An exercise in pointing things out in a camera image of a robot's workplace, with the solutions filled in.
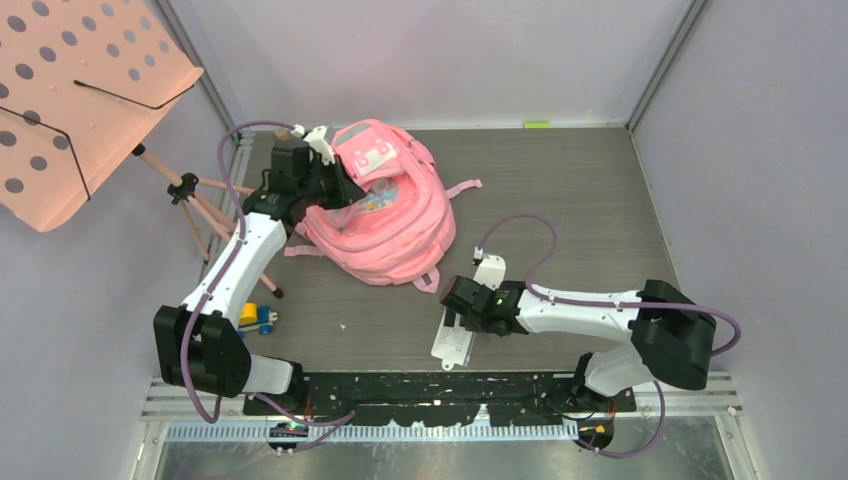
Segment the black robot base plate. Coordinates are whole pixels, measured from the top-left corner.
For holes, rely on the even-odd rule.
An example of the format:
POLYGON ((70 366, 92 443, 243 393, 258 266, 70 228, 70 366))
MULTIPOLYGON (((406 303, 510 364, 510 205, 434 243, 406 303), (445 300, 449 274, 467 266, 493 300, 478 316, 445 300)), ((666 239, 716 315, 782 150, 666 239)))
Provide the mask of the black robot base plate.
POLYGON ((584 409, 569 372, 312 372, 299 374, 290 390, 269 403, 246 400, 248 416, 273 415, 281 406, 319 421, 354 415, 354 426, 448 427, 486 414, 491 425, 545 426, 558 420, 597 418, 635 411, 632 390, 584 409))

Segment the pink student backpack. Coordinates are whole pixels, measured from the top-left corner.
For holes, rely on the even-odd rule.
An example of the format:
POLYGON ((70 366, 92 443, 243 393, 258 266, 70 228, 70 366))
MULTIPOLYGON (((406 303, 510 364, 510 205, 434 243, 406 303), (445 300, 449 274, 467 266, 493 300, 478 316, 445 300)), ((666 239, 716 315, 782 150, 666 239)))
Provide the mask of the pink student backpack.
POLYGON ((378 179, 398 184, 395 203, 354 216, 311 207, 297 227, 305 244, 288 246, 287 257, 323 256, 358 280, 375 286, 410 283, 425 293, 438 288, 438 262, 452 245, 456 222, 451 201, 481 187, 469 179, 444 186, 430 151, 406 130, 366 119, 338 131, 331 146, 366 192, 378 179))

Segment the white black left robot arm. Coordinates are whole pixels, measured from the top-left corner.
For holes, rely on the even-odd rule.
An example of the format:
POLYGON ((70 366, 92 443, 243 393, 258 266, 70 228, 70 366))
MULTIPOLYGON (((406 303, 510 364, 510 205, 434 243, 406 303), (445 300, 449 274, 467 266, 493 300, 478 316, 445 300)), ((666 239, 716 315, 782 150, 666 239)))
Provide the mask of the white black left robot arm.
POLYGON ((180 306, 163 306, 154 316, 164 381, 226 398, 267 393, 280 412, 298 412, 307 389, 293 378, 295 365, 250 353, 237 332, 241 312, 308 208, 342 209, 364 196, 327 141, 277 142, 265 187, 245 198, 237 228, 207 276, 180 306))

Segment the white ruler set package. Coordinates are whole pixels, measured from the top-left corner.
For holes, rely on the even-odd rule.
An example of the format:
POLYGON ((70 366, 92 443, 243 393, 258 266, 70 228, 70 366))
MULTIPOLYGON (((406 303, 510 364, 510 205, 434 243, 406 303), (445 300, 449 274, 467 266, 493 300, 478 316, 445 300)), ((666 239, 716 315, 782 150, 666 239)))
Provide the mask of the white ruler set package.
POLYGON ((443 371, 466 367, 469 363, 475 334, 461 325, 462 318, 454 311, 445 309, 430 355, 439 361, 443 371))

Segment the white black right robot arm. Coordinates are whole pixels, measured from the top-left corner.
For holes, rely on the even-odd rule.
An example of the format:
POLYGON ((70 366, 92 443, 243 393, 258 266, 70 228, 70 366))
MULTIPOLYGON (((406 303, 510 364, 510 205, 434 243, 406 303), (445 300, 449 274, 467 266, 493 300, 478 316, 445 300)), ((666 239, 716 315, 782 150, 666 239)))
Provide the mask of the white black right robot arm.
POLYGON ((707 384, 715 315, 664 281, 648 280, 639 290, 587 293, 521 281, 489 287, 455 276, 440 302, 473 332, 560 332, 616 342, 615 348, 585 354, 578 363, 570 392, 584 410, 596 410, 620 391, 647 382, 689 391, 707 384))

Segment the packaged blue correction tape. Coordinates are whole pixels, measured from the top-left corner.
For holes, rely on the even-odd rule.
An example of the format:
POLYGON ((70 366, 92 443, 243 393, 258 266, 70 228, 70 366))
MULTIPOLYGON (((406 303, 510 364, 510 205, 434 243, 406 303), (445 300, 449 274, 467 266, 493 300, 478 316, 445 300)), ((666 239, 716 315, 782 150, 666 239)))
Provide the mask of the packaged blue correction tape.
POLYGON ((389 178, 376 180, 352 209, 354 216, 367 215, 392 206, 399 195, 398 184, 389 178))

